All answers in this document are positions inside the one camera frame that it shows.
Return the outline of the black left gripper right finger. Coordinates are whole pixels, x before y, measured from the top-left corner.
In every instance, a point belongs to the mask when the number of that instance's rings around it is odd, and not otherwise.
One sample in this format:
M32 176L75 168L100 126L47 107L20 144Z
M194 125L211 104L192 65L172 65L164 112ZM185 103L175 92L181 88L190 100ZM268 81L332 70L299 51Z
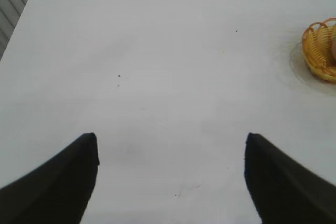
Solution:
M249 133L244 178L263 223L335 223L335 185Z

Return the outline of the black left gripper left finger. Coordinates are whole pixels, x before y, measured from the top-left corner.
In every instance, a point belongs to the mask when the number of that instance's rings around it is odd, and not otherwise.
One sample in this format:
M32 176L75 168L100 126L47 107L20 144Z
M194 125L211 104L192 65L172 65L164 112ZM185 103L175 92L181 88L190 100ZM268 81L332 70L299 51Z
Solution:
M80 223L96 185L97 137L85 133L1 188L1 223Z

